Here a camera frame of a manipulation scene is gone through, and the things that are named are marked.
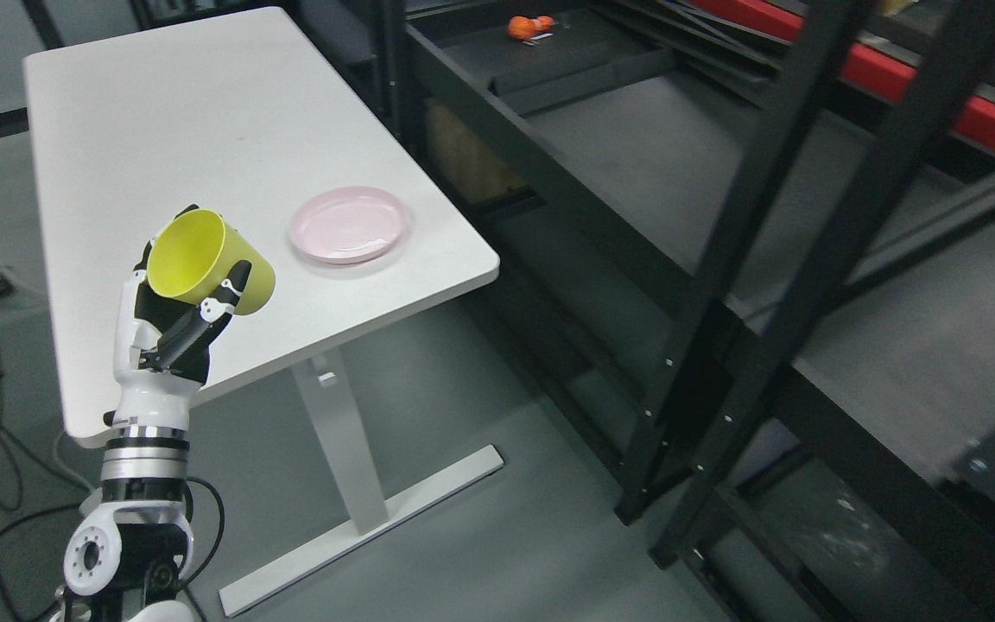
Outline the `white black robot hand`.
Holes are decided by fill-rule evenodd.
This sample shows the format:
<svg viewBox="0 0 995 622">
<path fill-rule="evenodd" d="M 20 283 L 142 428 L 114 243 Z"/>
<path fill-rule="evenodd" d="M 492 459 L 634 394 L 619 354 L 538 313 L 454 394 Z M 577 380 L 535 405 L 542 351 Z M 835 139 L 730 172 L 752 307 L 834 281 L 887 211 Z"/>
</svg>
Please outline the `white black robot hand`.
<svg viewBox="0 0 995 622">
<path fill-rule="evenodd" d="M 192 204 L 177 216 L 199 208 Z M 208 379 L 210 346 L 237 315 L 241 288 L 251 273 L 249 261 L 234 264 L 197 304 L 162 298 L 146 278 L 149 253 L 162 229 L 143 246 L 123 285 L 113 359 L 121 396 L 102 416 L 110 430 L 130 425 L 189 429 L 191 403 Z"/>
</svg>

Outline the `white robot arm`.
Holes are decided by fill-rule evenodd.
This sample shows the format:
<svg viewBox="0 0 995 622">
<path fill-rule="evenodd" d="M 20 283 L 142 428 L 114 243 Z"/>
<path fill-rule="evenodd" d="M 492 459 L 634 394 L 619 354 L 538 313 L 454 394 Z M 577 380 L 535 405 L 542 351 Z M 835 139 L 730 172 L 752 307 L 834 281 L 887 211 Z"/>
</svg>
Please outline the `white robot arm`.
<svg viewBox="0 0 995 622">
<path fill-rule="evenodd" d="M 105 444 L 98 502 L 68 539 L 51 621 L 201 621 L 185 430 L 130 425 Z"/>
</svg>

